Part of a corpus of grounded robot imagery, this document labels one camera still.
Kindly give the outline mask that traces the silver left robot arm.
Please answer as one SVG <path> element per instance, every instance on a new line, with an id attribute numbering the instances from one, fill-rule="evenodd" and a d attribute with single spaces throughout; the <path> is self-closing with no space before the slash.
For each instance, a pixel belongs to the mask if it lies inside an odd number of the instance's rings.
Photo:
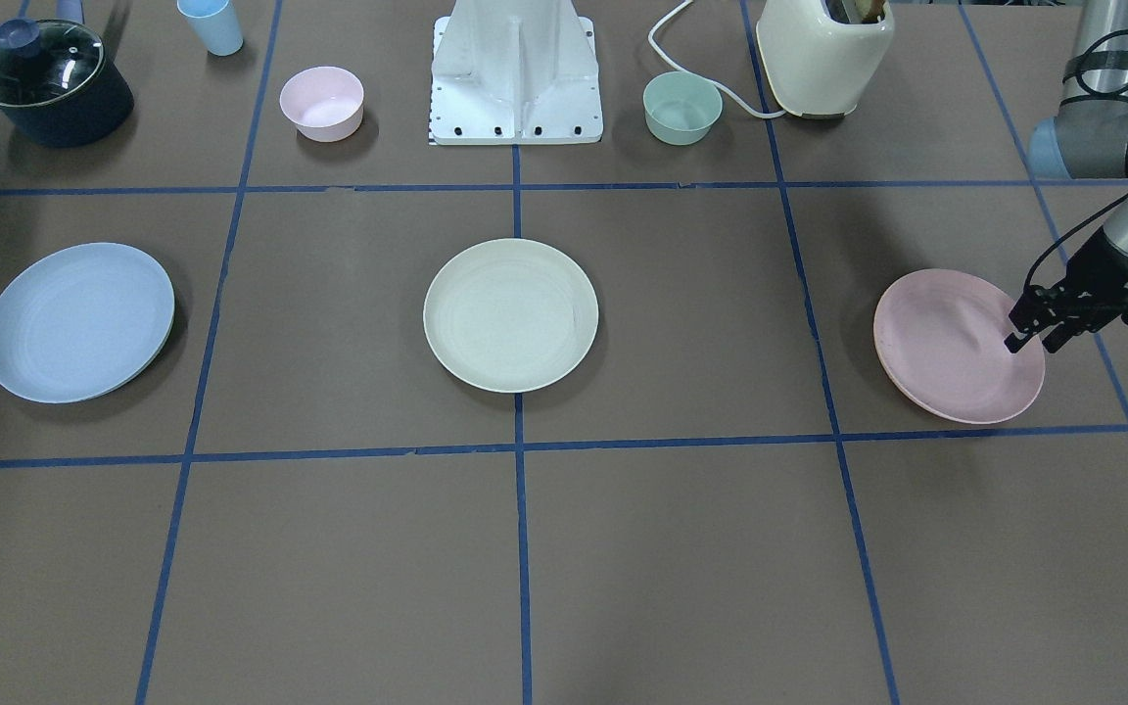
<path id="1" fill-rule="evenodd" d="M 1054 117 L 1029 140 L 1029 164 L 1042 179 L 1128 178 L 1128 1 L 1089 1 L 1073 54 L 1061 71 Z M 1040 340 L 1049 353 L 1110 321 L 1128 325 L 1128 195 L 1087 217 L 1094 227 L 1049 287 L 1025 277 L 1010 310 L 1017 353 Z"/>

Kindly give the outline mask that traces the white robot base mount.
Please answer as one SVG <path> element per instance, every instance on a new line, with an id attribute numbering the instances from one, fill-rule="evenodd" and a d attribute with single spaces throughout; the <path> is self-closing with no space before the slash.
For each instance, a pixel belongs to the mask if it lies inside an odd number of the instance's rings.
<path id="1" fill-rule="evenodd" d="M 572 1 L 457 1 L 431 39 L 431 143 L 572 146 L 603 136 L 594 23 Z"/>

